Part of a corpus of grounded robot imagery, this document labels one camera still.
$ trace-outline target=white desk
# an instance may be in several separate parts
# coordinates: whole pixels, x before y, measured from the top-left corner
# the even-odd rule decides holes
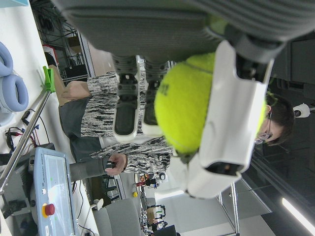
[[[29,108],[36,110],[43,92],[44,73],[42,67],[44,65],[47,66],[47,62],[37,33],[31,7],[0,8],[0,22],[0,41],[8,48],[12,55],[14,70],[24,79],[29,92]],[[23,113],[15,113],[15,119],[11,124],[0,127],[0,153],[9,152],[5,141],[5,131],[11,126],[24,127],[20,121]],[[70,162],[73,163],[74,159],[70,152],[68,138],[64,135],[60,126],[58,100],[55,93],[50,95],[41,113],[41,117],[46,124],[50,142],[55,144],[56,150],[67,154]],[[46,133],[41,121],[38,120],[37,124],[39,124],[40,128],[38,130],[38,137],[41,143],[47,143]],[[15,146],[18,140],[19,137],[13,139]],[[83,225],[89,205],[87,204],[86,192],[81,192],[83,193],[85,204],[82,208],[79,223]],[[81,195],[75,194],[74,198],[75,204],[81,205]],[[86,223],[86,227],[91,228],[95,233],[98,232],[92,214]]]

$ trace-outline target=red emergency stop button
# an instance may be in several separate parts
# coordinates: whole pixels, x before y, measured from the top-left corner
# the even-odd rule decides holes
[[[45,214],[46,215],[53,215],[55,214],[55,206],[54,204],[48,204],[45,206]]]

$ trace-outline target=black and white patterned dress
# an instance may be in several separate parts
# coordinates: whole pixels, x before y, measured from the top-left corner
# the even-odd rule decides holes
[[[113,120],[117,103],[117,78],[114,72],[88,79],[92,98],[87,103],[81,123],[81,136],[112,137]],[[145,106],[145,72],[140,70],[139,121],[137,135],[143,135],[141,119]],[[142,144],[116,143],[90,154],[91,158],[122,153],[127,155],[124,172],[155,173],[165,172],[170,163],[172,147],[167,146],[163,137],[150,139]]]

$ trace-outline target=yellow ball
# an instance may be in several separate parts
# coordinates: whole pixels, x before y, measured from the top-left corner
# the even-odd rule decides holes
[[[258,127],[257,127],[257,134],[259,133],[260,127],[262,125],[262,123],[264,122],[266,116],[265,116],[265,112],[266,112],[266,101],[264,100],[263,104],[262,104],[262,108],[260,111],[260,116],[259,116],[259,121],[258,121]]]
[[[155,99],[157,123],[179,153],[200,146],[207,116],[215,54],[196,55],[176,64],[164,77]]]

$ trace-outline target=green clamp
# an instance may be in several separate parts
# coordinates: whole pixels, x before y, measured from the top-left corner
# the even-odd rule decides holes
[[[51,93],[56,92],[55,82],[54,82],[54,71],[53,69],[47,69],[46,66],[43,66],[45,73],[45,88]]]

